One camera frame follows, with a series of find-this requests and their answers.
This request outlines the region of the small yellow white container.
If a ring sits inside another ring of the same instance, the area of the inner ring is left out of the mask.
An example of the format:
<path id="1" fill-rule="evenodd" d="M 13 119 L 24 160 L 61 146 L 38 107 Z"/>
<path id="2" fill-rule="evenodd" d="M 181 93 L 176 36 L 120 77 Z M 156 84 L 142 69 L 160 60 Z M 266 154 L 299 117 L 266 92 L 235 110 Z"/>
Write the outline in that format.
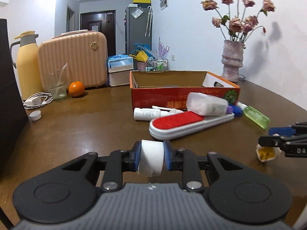
<path id="1" fill-rule="evenodd" d="M 256 154 L 258 160 L 265 163 L 276 159 L 281 154 L 281 150 L 278 147 L 262 147 L 258 144 L 256 146 Z"/>

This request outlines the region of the white tape roll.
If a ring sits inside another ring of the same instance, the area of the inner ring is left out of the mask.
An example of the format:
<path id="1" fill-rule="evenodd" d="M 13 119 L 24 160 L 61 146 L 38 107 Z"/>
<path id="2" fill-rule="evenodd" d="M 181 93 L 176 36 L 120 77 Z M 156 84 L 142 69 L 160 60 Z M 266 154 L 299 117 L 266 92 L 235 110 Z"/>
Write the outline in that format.
<path id="1" fill-rule="evenodd" d="M 163 142 L 142 140 L 138 174 L 146 177 L 158 177 L 161 175 L 163 162 Z"/>

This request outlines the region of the green spray bottle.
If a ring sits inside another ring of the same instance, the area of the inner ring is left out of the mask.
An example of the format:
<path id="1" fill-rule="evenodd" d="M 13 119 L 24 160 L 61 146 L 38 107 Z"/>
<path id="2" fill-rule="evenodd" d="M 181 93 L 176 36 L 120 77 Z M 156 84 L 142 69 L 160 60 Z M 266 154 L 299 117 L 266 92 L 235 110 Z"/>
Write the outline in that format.
<path id="1" fill-rule="evenodd" d="M 248 117 L 250 120 L 255 122 L 262 129 L 267 129 L 268 124 L 270 123 L 270 119 L 262 114 L 260 111 L 256 110 L 252 106 L 248 106 L 241 102 L 237 102 L 237 106 L 242 109 L 243 115 Z"/>

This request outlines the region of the red white lint brush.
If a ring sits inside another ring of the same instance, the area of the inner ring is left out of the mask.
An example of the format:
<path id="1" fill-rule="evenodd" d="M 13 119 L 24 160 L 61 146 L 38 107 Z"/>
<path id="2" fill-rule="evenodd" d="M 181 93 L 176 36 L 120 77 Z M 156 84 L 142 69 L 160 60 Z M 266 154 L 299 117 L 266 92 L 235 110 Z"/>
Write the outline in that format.
<path id="1" fill-rule="evenodd" d="M 234 113 L 204 117 L 193 112 L 184 112 L 151 120 L 149 133 L 157 140 L 173 140 L 230 122 L 234 117 Z"/>

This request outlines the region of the blue round lid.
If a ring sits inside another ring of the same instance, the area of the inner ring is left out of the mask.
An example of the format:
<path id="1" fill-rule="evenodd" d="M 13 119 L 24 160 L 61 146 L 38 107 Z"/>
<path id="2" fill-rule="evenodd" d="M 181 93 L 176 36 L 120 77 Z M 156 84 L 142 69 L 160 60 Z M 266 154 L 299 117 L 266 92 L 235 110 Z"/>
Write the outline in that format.
<path id="1" fill-rule="evenodd" d="M 232 108 L 232 113 L 234 114 L 234 117 L 242 117 L 243 115 L 243 110 L 237 106 L 237 105 L 230 105 Z"/>

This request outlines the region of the white spray bottle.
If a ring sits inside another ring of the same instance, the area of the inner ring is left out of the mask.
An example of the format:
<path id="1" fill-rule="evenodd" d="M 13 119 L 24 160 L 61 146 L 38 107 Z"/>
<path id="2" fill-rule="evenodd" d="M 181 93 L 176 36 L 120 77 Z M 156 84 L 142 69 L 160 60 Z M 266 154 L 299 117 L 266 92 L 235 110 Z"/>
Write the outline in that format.
<path id="1" fill-rule="evenodd" d="M 162 108 L 153 105 L 152 108 L 135 108 L 133 111 L 133 116 L 136 121 L 149 122 L 155 118 L 160 118 L 180 113 L 183 113 L 183 111 L 175 108 Z"/>

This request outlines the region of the purple round lid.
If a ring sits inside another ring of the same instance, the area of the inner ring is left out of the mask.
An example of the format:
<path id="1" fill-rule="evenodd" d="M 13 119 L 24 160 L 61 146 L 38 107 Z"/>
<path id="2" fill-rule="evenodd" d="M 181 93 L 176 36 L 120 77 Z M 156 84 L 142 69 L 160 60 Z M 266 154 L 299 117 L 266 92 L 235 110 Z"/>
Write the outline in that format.
<path id="1" fill-rule="evenodd" d="M 227 114 L 232 114 L 232 112 L 233 112 L 233 107 L 232 107 L 232 105 L 229 105 L 228 108 L 227 108 L 226 113 Z"/>

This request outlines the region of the translucent white plastic container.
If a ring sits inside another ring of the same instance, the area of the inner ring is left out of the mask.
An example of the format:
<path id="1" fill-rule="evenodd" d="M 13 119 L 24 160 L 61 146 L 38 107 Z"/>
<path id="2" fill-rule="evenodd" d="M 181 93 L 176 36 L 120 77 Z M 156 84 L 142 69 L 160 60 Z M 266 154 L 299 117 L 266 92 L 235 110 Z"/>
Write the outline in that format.
<path id="1" fill-rule="evenodd" d="M 228 106 L 227 100 L 200 92 L 190 92 L 186 100 L 187 110 L 200 116 L 225 115 Z"/>

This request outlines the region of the orange fruit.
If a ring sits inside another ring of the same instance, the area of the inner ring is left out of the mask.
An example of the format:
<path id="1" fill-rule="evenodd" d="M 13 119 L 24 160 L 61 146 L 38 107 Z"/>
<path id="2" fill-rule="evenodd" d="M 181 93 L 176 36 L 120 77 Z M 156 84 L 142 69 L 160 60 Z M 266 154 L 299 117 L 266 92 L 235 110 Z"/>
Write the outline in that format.
<path id="1" fill-rule="evenodd" d="M 74 81 L 69 85 L 69 95 L 73 98 L 77 98 L 84 95 L 85 87 L 81 81 Z"/>

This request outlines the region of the yellow watering can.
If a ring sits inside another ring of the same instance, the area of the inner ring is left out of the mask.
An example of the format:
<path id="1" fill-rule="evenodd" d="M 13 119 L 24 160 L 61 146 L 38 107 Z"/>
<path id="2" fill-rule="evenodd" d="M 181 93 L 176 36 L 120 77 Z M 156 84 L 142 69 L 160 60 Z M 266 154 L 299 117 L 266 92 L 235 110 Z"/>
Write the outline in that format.
<path id="1" fill-rule="evenodd" d="M 133 59 L 135 59 L 137 62 L 147 62 L 148 61 L 148 55 L 147 53 L 145 53 L 143 50 L 137 50 L 136 51 L 136 55 L 130 54 L 130 57 L 132 57 Z"/>

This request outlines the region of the pink ribbed suitcase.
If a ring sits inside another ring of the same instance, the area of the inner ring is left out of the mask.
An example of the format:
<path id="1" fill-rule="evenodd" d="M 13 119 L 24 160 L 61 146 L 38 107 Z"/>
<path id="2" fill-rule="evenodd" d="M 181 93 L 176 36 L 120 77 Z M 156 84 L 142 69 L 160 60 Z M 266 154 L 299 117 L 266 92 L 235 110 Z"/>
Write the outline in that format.
<path id="1" fill-rule="evenodd" d="M 88 87 L 106 83 L 107 39 L 96 31 L 79 30 L 64 33 L 43 42 L 38 49 L 40 76 L 43 88 L 48 88 L 50 74 L 66 67 L 67 86 L 81 81 Z"/>

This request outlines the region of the dried pink roses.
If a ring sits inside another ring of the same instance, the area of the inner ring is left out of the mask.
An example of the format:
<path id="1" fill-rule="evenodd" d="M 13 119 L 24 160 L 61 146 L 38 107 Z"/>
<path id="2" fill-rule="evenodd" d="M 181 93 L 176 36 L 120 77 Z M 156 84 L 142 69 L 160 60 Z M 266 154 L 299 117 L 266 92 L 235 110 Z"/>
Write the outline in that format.
<path id="1" fill-rule="evenodd" d="M 222 15 L 219 12 L 218 2 L 215 0 L 203 0 L 200 2 L 203 10 L 215 11 L 218 16 L 213 17 L 211 22 L 215 28 L 223 32 L 222 28 L 226 28 L 228 36 L 223 33 L 224 40 L 240 42 L 245 44 L 254 31 L 261 29 L 261 34 L 266 34 L 266 28 L 259 24 L 259 15 L 268 15 L 275 12 L 276 7 L 271 0 L 263 0 L 261 8 L 255 15 L 247 15 L 247 9 L 256 5 L 254 0 L 219 0 L 223 5 L 227 6 L 227 14 Z"/>

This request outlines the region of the black paper bag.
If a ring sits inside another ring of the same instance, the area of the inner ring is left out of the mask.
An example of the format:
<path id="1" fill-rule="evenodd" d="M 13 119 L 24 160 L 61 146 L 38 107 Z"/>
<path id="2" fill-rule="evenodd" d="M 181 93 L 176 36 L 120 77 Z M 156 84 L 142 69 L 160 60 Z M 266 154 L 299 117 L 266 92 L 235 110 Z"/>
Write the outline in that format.
<path id="1" fill-rule="evenodd" d="M 16 141 L 28 121 L 19 94 L 9 49 L 7 20 L 1 19 L 1 170 L 8 162 Z"/>

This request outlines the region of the grey refrigerator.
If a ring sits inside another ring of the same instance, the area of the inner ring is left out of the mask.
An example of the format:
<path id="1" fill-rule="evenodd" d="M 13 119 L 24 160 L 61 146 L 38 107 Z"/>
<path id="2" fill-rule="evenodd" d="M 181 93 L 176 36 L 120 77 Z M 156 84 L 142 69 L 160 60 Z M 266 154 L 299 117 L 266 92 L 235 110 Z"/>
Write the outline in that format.
<path id="1" fill-rule="evenodd" d="M 137 10 L 143 11 L 137 18 L 133 13 Z M 141 7 L 127 7 L 125 10 L 125 51 L 126 54 L 131 54 L 139 45 L 148 45 L 151 49 L 151 36 L 149 37 L 149 30 L 146 30 L 148 20 L 149 8 Z"/>

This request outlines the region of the yellow box on refrigerator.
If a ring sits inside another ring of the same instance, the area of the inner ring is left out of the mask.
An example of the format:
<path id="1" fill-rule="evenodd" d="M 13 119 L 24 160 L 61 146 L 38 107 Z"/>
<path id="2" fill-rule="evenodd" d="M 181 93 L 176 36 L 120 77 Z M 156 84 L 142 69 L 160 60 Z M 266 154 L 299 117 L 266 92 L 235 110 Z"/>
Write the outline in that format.
<path id="1" fill-rule="evenodd" d="M 133 0 L 133 4 L 137 4 L 138 7 L 147 8 L 151 5 L 151 0 Z"/>

